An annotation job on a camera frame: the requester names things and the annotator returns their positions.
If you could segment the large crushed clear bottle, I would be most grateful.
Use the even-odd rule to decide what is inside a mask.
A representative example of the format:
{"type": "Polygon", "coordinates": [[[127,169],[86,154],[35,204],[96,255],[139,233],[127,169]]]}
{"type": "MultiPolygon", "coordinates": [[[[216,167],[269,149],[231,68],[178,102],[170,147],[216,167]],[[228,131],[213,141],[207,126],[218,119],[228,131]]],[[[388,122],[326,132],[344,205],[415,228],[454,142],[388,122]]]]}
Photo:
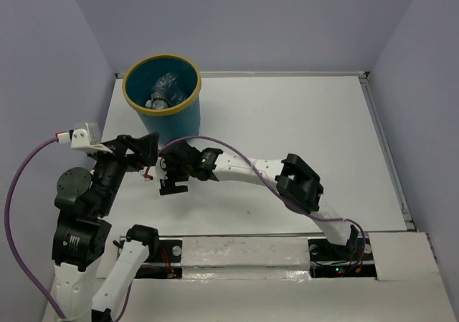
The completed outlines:
{"type": "Polygon", "coordinates": [[[168,72],[155,82],[145,107],[152,110],[165,110],[174,107],[188,98],[188,92],[175,72],[168,72]]]}

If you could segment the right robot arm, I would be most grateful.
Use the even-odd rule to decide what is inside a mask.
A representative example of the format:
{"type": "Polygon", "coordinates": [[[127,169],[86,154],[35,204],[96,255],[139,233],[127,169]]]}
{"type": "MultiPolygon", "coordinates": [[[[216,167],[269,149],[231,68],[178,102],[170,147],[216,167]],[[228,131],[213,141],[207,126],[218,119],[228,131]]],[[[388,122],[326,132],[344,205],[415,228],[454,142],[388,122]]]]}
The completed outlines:
{"type": "Polygon", "coordinates": [[[160,150],[155,172],[162,196],[186,192],[189,179],[265,186],[287,209],[313,220],[335,257],[346,259],[364,251],[361,227],[328,203],[320,176],[298,155],[264,160],[248,158],[234,149],[198,150],[186,141],[175,141],[160,150]]]}

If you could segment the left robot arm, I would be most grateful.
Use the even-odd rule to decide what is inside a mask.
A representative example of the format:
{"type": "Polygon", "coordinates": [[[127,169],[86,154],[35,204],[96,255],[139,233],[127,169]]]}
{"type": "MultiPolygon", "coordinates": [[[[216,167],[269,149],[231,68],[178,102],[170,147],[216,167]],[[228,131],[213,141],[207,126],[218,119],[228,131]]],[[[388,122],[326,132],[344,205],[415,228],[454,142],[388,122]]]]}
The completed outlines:
{"type": "Polygon", "coordinates": [[[157,133],[140,138],[121,135],[100,142],[85,128],[61,132],[59,143],[95,160],[92,171],[67,170],[57,182],[55,206],[60,214],[52,243],[56,301],[60,321],[115,321],[115,313],[136,273],[158,254],[158,230],[139,224],[126,233],[120,257],[98,291],[96,274],[111,225],[105,221],[128,172],[156,164],[157,133]]]}

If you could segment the teal bin with yellow rim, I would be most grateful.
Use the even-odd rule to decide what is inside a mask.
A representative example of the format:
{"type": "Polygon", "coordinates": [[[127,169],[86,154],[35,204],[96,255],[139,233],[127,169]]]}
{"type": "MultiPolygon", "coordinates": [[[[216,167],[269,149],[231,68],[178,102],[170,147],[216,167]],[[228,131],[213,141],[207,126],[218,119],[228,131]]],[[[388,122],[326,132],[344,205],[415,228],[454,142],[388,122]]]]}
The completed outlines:
{"type": "Polygon", "coordinates": [[[195,136],[199,133],[201,113],[199,93],[202,77],[197,66],[178,55],[162,54],[147,57],[135,64],[123,78],[123,96],[137,112],[146,130],[157,132],[161,144],[177,138],[195,136]],[[165,110],[145,107],[151,89],[157,79],[168,72],[175,72],[188,92],[188,98],[165,110]]]}

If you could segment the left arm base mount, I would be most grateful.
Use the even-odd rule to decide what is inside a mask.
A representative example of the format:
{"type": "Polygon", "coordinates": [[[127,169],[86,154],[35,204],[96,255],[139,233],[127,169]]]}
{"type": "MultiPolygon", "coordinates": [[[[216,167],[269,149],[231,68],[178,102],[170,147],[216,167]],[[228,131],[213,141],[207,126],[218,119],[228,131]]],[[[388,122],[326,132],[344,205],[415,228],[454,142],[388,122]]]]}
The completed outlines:
{"type": "Polygon", "coordinates": [[[158,251],[138,269],[135,279],[175,280],[182,277],[182,240],[159,240],[158,251]]]}

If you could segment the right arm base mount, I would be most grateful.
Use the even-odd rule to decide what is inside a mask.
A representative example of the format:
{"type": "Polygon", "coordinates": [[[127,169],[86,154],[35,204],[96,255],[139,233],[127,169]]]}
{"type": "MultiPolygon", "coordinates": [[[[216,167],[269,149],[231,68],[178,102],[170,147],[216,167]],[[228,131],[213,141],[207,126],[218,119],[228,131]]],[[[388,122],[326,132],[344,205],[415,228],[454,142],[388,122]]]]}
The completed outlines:
{"type": "Polygon", "coordinates": [[[369,238],[358,239],[356,251],[348,253],[325,238],[308,240],[309,274],[312,278],[376,278],[372,246],[369,238]]]}

